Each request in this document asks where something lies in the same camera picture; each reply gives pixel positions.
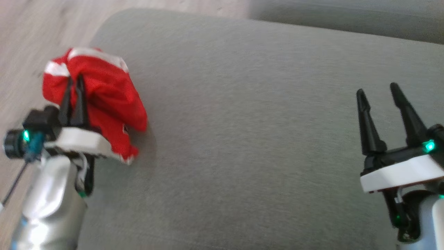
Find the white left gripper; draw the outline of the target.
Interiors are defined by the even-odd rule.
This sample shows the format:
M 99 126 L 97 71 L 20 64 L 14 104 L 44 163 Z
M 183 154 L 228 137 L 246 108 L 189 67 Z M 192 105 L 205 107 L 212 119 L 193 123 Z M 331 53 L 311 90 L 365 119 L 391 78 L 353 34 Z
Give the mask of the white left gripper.
M 45 149 L 60 149 L 63 152 L 81 152 L 103 158 L 113 158 L 113 151 L 109 141 L 97 132 L 85 130 L 89 126 L 87 110 L 86 84 L 82 74 L 78 75 L 76 82 L 76 106 L 72 115 L 71 90 L 73 86 L 72 77 L 68 77 L 68 84 L 64 91 L 58 119 L 63 127 L 54 141 L 44 143 Z

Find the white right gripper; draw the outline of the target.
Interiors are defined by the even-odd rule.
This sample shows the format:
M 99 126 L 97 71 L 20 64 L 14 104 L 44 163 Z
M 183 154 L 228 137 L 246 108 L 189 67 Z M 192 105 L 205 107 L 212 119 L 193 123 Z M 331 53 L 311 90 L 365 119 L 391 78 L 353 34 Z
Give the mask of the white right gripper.
M 356 92 L 361 151 L 366 156 L 360 174 L 360 185 L 365 193 L 442 180 L 444 175 L 443 141 L 427 138 L 423 120 L 397 83 L 391 83 L 390 90 L 401 112 L 408 147 L 389 151 L 376 130 L 364 90 Z

